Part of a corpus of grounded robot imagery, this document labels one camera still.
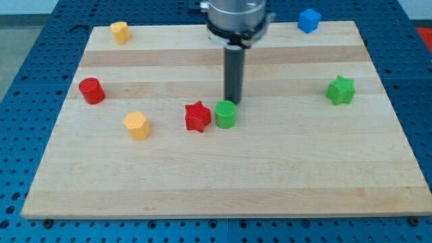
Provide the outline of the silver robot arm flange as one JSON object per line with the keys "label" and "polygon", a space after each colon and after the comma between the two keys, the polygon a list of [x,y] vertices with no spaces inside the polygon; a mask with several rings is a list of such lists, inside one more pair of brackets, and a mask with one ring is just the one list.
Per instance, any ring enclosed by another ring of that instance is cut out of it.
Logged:
{"label": "silver robot arm flange", "polygon": [[205,0],[208,38],[226,49],[249,49],[266,33],[276,13],[266,11],[266,0]]}

